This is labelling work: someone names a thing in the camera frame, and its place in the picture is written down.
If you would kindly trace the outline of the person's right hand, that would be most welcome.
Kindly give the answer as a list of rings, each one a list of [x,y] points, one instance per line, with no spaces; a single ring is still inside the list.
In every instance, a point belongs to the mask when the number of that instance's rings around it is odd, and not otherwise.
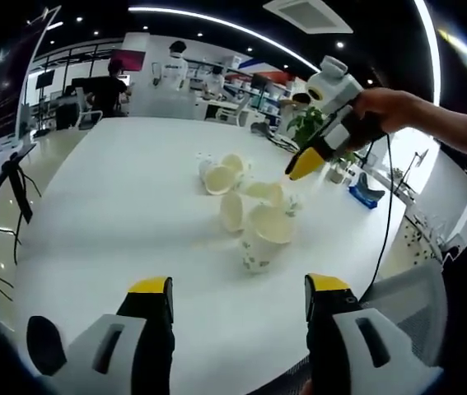
[[[366,114],[376,115],[381,129],[393,133],[418,125],[413,116],[413,106],[418,102],[419,98],[408,92],[377,87],[362,91],[353,104],[353,110],[360,118]]]

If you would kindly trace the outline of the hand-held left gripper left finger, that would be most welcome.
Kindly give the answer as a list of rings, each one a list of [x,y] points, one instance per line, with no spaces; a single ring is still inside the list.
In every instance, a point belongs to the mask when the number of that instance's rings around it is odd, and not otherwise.
[[[172,278],[131,286],[115,314],[100,316],[69,345],[54,375],[60,394],[168,394],[175,349]]]

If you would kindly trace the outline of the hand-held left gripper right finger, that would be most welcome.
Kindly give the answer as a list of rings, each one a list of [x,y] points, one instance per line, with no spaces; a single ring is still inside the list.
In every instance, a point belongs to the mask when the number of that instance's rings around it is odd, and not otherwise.
[[[424,394],[432,368],[410,337],[377,309],[364,309],[334,276],[305,276],[306,344],[314,394]]]

